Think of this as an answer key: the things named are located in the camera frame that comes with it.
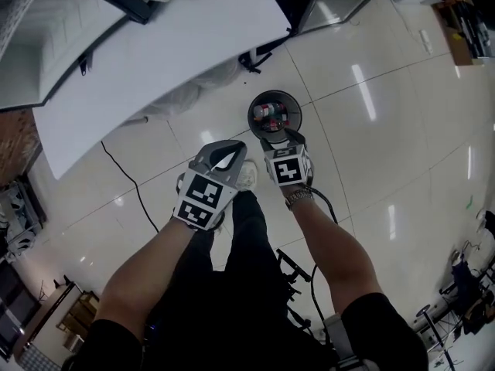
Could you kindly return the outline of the person's body in black clothing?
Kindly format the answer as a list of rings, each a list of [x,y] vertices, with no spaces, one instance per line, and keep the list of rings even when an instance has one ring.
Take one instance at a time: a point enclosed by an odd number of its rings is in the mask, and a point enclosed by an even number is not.
[[[214,235],[194,230],[169,285],[136,335],[96,317],[63,371],[328,371],[338,358],[288,319],[289,285],[268,241],[253,192],[232,204],[234,234],[223,271],[213,269]],[[339,314],[342,340],[379,371],[428,371],[418,335],[380,293]]]

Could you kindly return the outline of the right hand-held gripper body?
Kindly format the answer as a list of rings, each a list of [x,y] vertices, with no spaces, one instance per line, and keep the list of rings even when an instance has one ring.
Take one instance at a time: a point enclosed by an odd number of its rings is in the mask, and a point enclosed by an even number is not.
[[[277,186],[309,183],[312,177],[312,163],[305,145],[272,149],[264,154],[268,174]]]

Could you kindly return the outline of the open cardboard box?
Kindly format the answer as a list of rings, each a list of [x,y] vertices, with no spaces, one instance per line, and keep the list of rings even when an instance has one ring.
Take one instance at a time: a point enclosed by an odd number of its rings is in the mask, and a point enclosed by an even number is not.
[[[432,9],[454,64],[472,66],[495,59],[495,12],[473,0],[440,0]]]

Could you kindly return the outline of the black strapped bag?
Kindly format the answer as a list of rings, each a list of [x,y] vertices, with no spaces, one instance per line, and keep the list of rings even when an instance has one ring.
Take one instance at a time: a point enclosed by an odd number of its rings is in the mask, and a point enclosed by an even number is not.
[[[239,55],[237,61],[239,64],[245,68],[249,73],[261,73],[259,66],[262,65],[266,60],[268,60],[272,56],[272,52],[270,50],[266,50],[266,48],[255,48],[247,51]]]

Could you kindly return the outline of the person's left forearm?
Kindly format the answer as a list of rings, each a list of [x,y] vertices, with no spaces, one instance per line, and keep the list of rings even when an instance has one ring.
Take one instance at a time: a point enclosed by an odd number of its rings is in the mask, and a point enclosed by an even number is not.
[[[112,275],[101,295],[96,319],[111,320],[136,335],[165,293],[194,230],[171,219]]]

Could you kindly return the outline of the grey rack with white parts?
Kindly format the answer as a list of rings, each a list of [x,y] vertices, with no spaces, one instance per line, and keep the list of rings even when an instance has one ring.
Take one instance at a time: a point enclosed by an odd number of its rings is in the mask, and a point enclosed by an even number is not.
[[[17,261],[34,247],[46,221],[29,182],[18,179],[0,189],[0,258]]]

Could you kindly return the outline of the black round bin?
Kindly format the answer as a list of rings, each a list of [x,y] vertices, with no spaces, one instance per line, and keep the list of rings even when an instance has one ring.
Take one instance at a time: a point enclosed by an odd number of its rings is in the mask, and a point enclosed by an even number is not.
[[[253,107],[259,104],[267,103],[280,103],[285,106],[286,111],[283,114],[276,114],[271,117],[282,118],[286,116],[286,120],[290,121],[284,129],[275,133],[267,133],[260,129],[260,121],[262,119],[256,119],[253,115]],[[291,128],[298,131],[302,124],[302,110],[299,102],[289,93],[282,90],[267,90],[258,96],[251,102],[247,112],[247,122],[251,132],[258,138],[265,138],[272,144],[279,144],[286,141],[285,129]]]

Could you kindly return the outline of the silver wristwatch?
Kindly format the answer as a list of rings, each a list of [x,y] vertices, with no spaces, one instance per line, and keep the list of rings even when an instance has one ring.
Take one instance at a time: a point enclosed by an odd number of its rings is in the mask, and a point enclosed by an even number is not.
[[[285,205],[289,210],[292,210],[292,207],[303,199],[314,199],[313,194],[308,188],[300,188],[295,191],[290,192],[285,196]]]

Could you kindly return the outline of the white power strip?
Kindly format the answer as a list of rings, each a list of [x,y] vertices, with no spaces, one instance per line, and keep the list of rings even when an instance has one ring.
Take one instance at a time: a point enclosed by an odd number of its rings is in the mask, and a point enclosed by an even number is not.
[[[418,34],[420,36],[421,44],[425,51],[427,52],[428,55],[433,54],[433,47],[430,41],[430,38],[428,36],[428,33],[424,29],[420,29],[418,31]]]

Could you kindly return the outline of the person's right forearm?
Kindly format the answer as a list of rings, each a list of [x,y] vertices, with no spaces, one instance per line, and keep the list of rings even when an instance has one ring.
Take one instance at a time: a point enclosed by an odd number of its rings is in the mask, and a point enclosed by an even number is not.
[[[365,249],[334,223],[313,199],[296,201],[292,213],[316,266],[326,279],[335,312],[341,314],[358,298],[381,292]]]

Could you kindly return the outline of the crumpled clear plastic bag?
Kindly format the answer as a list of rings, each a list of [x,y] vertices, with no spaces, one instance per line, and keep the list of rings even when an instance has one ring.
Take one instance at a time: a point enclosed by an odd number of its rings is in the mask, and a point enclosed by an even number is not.
[[[180,115],[192,108],[202,93],[232,83],[240,71],[241,65],[236,58],[228,60],[154,100],[141,113],[163,120]]]

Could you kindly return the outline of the green bottle red cap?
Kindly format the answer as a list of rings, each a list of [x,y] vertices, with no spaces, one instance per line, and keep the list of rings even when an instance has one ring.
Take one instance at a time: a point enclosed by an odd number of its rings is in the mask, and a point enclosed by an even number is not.
[[[283,114],[285,111],[285,106],[280,103],[259,104],[253,107],[253,115],[256,119]]]

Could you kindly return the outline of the person's white right shoe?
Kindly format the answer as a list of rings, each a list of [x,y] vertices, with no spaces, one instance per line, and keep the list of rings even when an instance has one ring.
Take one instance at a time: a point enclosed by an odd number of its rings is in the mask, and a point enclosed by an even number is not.
[[[258,181],[258,167],[251,160],[245,160],[237,177],[236,187],[239,192],[251,191],[256,188]]]

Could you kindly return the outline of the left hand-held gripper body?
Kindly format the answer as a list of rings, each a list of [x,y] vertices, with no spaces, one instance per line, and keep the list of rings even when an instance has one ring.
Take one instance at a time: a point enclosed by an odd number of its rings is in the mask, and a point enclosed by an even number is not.
[[[237,195],[237,168],[190,162],[183,175],[173,216],[198,230],[212,230]]]

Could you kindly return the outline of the black mini fridge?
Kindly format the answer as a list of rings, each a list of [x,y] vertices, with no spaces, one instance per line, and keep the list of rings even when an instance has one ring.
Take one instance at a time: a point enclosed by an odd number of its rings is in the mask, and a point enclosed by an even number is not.
[[[0,60],[0,110],[44,105],[124,16],[104,0],[35,0]]]

